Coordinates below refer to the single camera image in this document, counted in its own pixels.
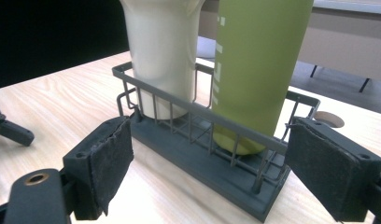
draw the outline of wooden table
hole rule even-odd
[[[30,147],[0,136],[0,204],[7,201],[16,179],[37,169],[60,170],[69,150],[103,121],[119,115],[116,97],[123,87],[111,68],[128,61],[126,52],[0,89],[1,112],[35,134]],[[320,110],[345,121],[338,132],[381,156],[380,114],[290,89],[320,99]],[[109,216],[93,223],[259,223],[142,143],[133,144],[135,159]],[[366,222],[372,220],[369,215]],[[335,222],[291,173],[265,223]]]

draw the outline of chair leg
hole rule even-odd
[[[310,77],[313,77],[314,73],[316,72],[316,69],[317,69],[317,66],[315,65],[315,67],[313,68],[313,72],[312,72],[312,74],[310,75]]]
[[[363,89],[365,88],[366,84],[368,84],[369,80],[370,80],[370,78],[368,78],[368,77],[365,79],[365,82],[364,82],[364,84],[362,84],[360,92],[363,92]]]

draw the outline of floor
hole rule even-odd
[[[290,85],[381,114],[381,81],[371,79],[363,92],[359,92],[364,77],[324,67],[318,67],[310,77],[313,67],[309,63],[297,62]]]

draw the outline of white water bottle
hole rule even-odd
[[[134,77],[191,101],[202,4],[205,0],[120,0]],[[145,116],[155,118],[152,95],[141,91]],[[156,119],[170,119],[170,104],[156,97]],[[173,105],[173,118],[187,113]]]

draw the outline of screw hole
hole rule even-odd
[[[369,160],[371,157],[365,154],[359,154],[359,156],[365,160]]]
[[[84,156],[85,156],[85,154],[83,154],[83,153],[81,153],[81,152],[77,153],[77,155],[76,155],[77,158],[82,158],[82,157],[84,157]]]
[[[30,176],[29,178],[27,178],[25,180],[25,185],[27,185],[27,186],[37,185],[37,184],[44,182],[48,178],[49,178],[49,175],[44,174],[44,173],[33,175],[33,176]]]

